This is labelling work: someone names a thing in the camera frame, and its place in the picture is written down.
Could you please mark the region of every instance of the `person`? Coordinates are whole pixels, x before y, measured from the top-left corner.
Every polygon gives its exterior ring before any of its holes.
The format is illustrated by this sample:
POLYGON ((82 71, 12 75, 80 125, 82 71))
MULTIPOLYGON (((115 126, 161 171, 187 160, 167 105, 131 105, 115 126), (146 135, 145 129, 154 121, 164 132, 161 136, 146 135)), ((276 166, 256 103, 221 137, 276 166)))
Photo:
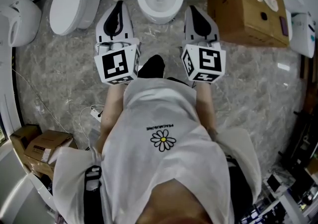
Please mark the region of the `person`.
POLYGON ((198 82, 194 90, 163 79, 164 68, 155 55, 138 79, 109 88, 92 152, 60 152, 53 195, 68 224, 232 224, 257 198, 253 147, 244 147, 252 158, 233 150, 235 159, 226 142, 217 143, 210 84, 198 82), (101 168, 99 186, 88 186, 92 166, 101 168))

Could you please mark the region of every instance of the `cardboard box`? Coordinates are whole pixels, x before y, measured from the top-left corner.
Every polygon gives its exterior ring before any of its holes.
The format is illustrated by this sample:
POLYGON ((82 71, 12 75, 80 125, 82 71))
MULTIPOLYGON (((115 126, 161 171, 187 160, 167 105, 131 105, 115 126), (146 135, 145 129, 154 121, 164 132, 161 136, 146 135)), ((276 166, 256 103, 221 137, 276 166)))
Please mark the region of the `cardboard box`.
POLYGON ((23 164, 23 168, 24 170, 28 170, 29 172, 33 173, 34 175, 36 175, 37 177, 41 178, 43 176, 42 173, 36 171, 32 166, 31 164, 28 162, 26 164, 23 164))
POLYGON ((11 136, 11 142, 21 162, 28 165, 28 161, 24 156, 24 151, 29 143, 41 135, 41 129, 38 125, 25 125, 15 131, 11 136))
POLYGON ((208 0, 208 14, 219 27, 221 40, 249 46, 287 47, 289 38, 282 30, 281 19, 287 16, 283 0, 272 11, 257 0, 208 0))
POLYGON ((63 143, 72 140, 73 136, 71 134, 46 131, 30 142, 24 151, 24 156, 34 170, 48 175, 53 180, 55 163, 49 164, 50 157, 63 143))
POLYGON ((313 175, 318 172, 318 159, 313 157, 307 166, 309 174, 313 175))

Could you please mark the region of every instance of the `white t-shirt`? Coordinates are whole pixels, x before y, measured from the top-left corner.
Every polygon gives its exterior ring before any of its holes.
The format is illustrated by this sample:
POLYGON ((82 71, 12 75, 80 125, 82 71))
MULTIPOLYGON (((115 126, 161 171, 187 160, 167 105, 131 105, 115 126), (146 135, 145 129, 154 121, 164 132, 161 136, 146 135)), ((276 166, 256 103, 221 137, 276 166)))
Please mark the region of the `white t-shirt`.
MULTIPOLYGON (((200 125, 195 104, 196 91, 178 82, 129 84, 100 163, 105 223, 134 224, 152 189, 172 179, 196 196, 214 224, 234 222, 227 160, 200 125)), ((83 223, 84 172, 93 164, 84 151, 63 149, 58 157, 53 195, 69 224, 83 223)))

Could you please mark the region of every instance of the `flower print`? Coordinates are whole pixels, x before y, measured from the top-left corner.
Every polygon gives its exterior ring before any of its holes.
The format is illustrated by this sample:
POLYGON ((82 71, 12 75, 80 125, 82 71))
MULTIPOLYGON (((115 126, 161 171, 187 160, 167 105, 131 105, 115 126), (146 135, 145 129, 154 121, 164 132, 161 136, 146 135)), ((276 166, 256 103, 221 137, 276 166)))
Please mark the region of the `flower print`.
POLYGON ((163 152, 165 150, 170 150, 171 147, 173 147, 174 143, 176 142, 176 139, 169 138, 169 131, 157 131, 156 133, 153 133, 153 138, 150 139, 151 142, 155 143, 155 147, 159 147, 159 151, 163 152))

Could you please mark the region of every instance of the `marble floor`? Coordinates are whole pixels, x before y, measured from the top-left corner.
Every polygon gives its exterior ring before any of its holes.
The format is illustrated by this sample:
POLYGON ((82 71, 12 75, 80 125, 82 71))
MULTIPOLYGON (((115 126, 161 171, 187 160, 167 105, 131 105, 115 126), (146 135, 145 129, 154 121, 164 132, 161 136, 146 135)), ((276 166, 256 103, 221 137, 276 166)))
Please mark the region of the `marble floor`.
MULTIPOLYGON (((67 36, 55 35, 49 23, 52 0, 37 5, 43 16, 35 40, 16 50, 16 69, 80 147, 88 141, 81 132, 79 115, 83 108, 105 102, 107 86, 100 82, 94 64, 95 27, 103 13, 118 0, 101 0, 94 23, 87 30, 67 36)), ((207 0, 184 0, 175 21, 154 25, 143 17, 137 0, 128 5, 135 36, 141 42, 141 64, 160 54, 166 63, 166 77, 186 81, 179 58, 183 39, 184 13, 188 5, 207 8, 207 0)), ((306 86, 299 79, 300 56, 290 49, 249 48, 222 42, 227 52, 226 75, 211 86, 218 131, 246 128, 254 143, 262 171, 266 171, 283 150, 295 122, 294 110, 303 104, 306 86), (287 65, 289 71, 278 64, 287 65)), ((42 130, 63 131, 27 83, 17 76, 18 96, 25 123, 39 124, 42 130)), ((99 123, 85 109, 81 120, 89 137, 97 137, 99 123)))

